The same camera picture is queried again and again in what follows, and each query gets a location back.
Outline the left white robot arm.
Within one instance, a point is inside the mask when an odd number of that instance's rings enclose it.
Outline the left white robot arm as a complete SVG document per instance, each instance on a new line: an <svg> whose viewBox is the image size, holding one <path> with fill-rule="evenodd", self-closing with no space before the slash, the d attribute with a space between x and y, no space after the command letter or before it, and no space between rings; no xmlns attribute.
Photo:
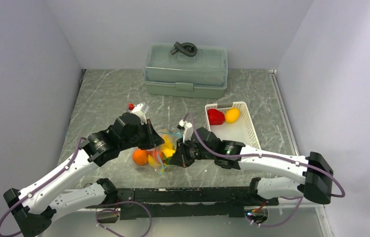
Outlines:
<svg viewBox="0 0 370 237"><path fill-rule="evenodd" d="M164 144L151 121L134 113L124 113L107 129L81 137L72 155L47 175L23 188L11 188L3 194L9 207L0 219L12 214L25 237L36 237L52 222L78 209L118 201L118 190L108 178L100 178L87 188L65 190L84 175L117 158L131 148L151 150Z"/></svg>

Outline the red orange carrot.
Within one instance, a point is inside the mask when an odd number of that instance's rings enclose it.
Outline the red orange carrot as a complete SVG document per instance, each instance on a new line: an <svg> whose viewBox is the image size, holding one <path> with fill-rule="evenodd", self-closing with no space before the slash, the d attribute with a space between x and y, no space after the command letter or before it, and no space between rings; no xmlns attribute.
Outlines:
<svg viewBox="0 0 370 237"><path fill-rule="evenodd" d="M164 154L162 150L154 149L152 150L149 155L153 157L153 160L158 164L168 164L170 157Z"/></svg>

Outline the yellow apple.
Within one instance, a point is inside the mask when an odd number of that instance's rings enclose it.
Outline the yellow apple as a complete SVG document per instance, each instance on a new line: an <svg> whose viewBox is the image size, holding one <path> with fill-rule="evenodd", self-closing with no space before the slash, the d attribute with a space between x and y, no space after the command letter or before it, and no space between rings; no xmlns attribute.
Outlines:
<svg viewBox="0 0 370 237"><path fill-rule="evenodd" d="M151 155L148 155L148 164L154 168L154 169L158 169L161 167L161 164L159 163L158 159L157 158L154 158L153 156Z"/></svg>

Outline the clear zip top bag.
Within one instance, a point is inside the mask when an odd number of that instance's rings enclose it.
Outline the clear zip top bag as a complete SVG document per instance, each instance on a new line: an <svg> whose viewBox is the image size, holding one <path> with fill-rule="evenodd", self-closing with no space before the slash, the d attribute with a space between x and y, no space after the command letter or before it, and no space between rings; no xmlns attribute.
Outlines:
<svg viewBox="0 0 370 237"><path fill-rule="evenodd" d="M131 159L137 166L148 165L159 174L163 174L176 151L176 140L181 139L182 135L180 132L173 133L165 128L157 133L164 140L164 143L149 150L137 148L133 151Z"/></svg>

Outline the red bell pepper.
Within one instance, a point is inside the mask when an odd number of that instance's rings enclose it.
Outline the red bell pepper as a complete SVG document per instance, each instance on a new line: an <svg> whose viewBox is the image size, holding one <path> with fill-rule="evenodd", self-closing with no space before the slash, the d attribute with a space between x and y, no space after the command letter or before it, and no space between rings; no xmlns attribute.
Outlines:
<svg viewBox="0 0 370 237"><path fill-rule="evenodd" d="M222 125L225 122L225 115L217 109L207 110L209 125Z"/></svg>

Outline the white perforated plastic basket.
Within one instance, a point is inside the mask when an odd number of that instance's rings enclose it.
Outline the white perforated plastic basket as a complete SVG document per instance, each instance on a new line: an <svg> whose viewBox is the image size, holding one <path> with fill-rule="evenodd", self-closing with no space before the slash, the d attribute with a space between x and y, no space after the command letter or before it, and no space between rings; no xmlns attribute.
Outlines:
<svg viewBox="0 0 370 237"><path fill-rule="evenodd" d="M237 108L241 112L235 123L229 124L225 122L222 125L209 124L207 114L209 109L217 109L222 113L226 113L231 108ZM246 145L255 147L256 149L261 149L246 102L238 101L225 104L206 104L205 111L207 130L213 132L218 138L221 140L242 142Z"/></svg>

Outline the yellow lemon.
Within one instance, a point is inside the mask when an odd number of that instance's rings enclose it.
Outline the yellow lemon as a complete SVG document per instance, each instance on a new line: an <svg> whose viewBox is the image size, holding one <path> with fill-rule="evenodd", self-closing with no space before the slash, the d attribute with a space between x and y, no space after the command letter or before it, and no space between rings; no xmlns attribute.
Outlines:
<svg viewBox="0 0 370 237"><path fill-rule="evenodd" d="M228 124L235 123L240 117L240 110L238 108L230 108L224 115L225 122Z"/></svg>

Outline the orange tangerine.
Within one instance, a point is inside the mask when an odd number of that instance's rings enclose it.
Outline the orange tangerine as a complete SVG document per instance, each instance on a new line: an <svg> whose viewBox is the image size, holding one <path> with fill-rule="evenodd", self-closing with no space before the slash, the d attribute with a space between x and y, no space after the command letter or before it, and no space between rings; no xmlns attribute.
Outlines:
<svg viewBox="0 0 370 237"><path fill-rule="evenodd" d="M148 164L148 154L146 150L137 149L132 153L132 160L138 166Z"/></svg>

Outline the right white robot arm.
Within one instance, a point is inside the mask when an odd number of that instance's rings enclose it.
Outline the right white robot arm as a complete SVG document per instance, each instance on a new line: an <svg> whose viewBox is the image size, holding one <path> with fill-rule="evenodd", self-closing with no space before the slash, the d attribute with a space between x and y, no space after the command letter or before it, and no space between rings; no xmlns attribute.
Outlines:
<svg viewBox="0 0 370 237"><path fill-rule="evenodd" d="M254 205L278 197L331 202L333 170L320 153L311 152L306 157L263 151L242 142L221 140L205 128L197 129L187 141L178 139L176 144L169 165L187 168L196 160L212 160L224 169L276 174L276 178L252 178L247 198Z"/></svg>

